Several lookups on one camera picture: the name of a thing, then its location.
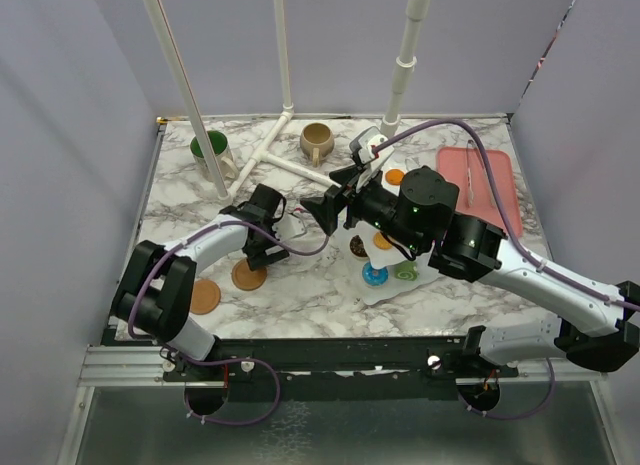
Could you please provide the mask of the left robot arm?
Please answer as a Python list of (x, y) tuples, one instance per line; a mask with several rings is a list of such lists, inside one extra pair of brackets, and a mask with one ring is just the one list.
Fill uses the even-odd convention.
[(260, 184), (238, 206), (223, 208), (210, 224), (166, 244), (137, 244), (115, 292), (110, 314), (186, 355), (186, 367), (206, 380), (220, 370), (215, 336), (190, 317), (196, 276), (241, 251), (251, 271), (290, 256), (274, 226), (284, 218), (285, 197)]

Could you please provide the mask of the pink serving tray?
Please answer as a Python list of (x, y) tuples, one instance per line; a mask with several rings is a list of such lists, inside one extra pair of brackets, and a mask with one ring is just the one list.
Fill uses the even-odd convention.
[[(471, 155), (475, 197), (473, 206), (467, 206), (465, 149), (461, 147), (442, 147), (436, 157), (437, 172), (448, 182), (452, 182), (459, 187), (456, 210), (463, 214), (479, 217), (503, 230), (507, 230), (498, 207), (497, 209), (492, 209), (490, 206), (487, 187), (489, 181), (480, 152), (476, 148)], [(500, 150), (487, 150), (486, 153), (509, 222), (516, 236), (520, 238), (523, 234), (523, 225), (511, 159), (505, 152)]]

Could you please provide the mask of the yellow round biscuit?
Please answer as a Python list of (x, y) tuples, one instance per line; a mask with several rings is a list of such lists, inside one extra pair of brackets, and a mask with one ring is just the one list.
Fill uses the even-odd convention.
[(380, 232), (374, 235), (373, 243), (381, 250), (390, 250), (393, 247), (393, 245)]

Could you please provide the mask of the blue frosted donut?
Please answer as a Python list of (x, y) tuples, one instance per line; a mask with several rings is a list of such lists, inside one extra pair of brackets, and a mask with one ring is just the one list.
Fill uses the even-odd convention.
[(370, 262), (366, 262), (362, 267), (361, 277), (366, 286), (380, 288), (388, 282), (389, 271), (386, 267), (375, 268)]

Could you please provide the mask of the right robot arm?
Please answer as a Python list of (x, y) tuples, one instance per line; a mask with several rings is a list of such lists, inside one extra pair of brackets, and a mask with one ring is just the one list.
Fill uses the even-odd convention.
[(379, 177), (358, 186), (357, 169), (335, 172), (341, 184), (301, 205), (328, 235), (363, 221), (399, 244), (410, 257), (429, 257), (440, 274), (518, 295), (550, 316), (504, 328), (474, 327), (459, 352), (461, 368), (481, 376), (493, 366), (529, 359), (565, 358), (596, 372), (619, 370), (639, 351), (639, 328), (618, 306), (636, 300), (631, 283), (607, 285), (526, 256), (499, 227), (456, 212), (459, 188), (423, 166), (408, 172), (397, 193)]

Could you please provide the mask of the white tiered serving stand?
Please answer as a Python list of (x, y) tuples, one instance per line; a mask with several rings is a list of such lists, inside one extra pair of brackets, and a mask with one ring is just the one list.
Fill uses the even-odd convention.
[(378, 247), (375, 227), (360, 221), (354, 228), (345, 229), (345, 219), (346, 213), (342, 212), (335, 235), (345, 260), (344, 278), (348, 290), (366, 305), (391, 300), (438, 279), (438, 273), (428, 266), (430, 254), (409, 261), (393, 246)]

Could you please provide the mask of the beige ceramic cup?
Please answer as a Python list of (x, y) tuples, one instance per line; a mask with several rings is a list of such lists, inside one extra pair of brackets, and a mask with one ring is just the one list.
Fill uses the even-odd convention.
[(321, 162), (333, 152), (334, 146), (334, 135), (326, 124), (319, 122), (307, 124), (300, 134), (300, 148), (313, 167), (319, 167)]

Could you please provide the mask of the orange cookie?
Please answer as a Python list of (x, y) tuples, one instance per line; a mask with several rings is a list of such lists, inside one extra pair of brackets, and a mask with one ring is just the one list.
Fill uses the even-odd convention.
[(405, 176), (405, 173), (401, 169), (390, 169), (385, 174), (385, 180), (392, 186), (399, 186)]

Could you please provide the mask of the chocolate donut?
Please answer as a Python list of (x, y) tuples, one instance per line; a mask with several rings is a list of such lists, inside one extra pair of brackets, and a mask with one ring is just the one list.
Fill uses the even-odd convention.
[(359, 235), (354, 235), (349, 241), (351, 255), (358, 260), (368, 260), (368, 254), (364, 247), (364, 242)]

